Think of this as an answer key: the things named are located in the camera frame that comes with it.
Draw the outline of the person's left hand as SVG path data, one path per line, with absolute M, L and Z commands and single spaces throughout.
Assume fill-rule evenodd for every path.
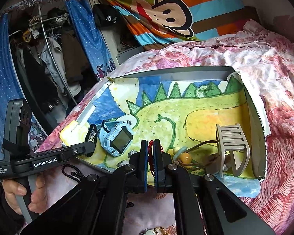
M 29 203 L 29 210 L 41 214 L 47 207 L 46 185 L 43 173 L 39 174 L 36 179 L 36 190 L 31 195 L 31 202 Z M 17 203 L 16 196 L 25 196 L 26 188 L 12 179 L 6 179 L 2 182 L 2 187 L 5 193 L 5 199 L 8 205 L 19 215 L 22 211 Z

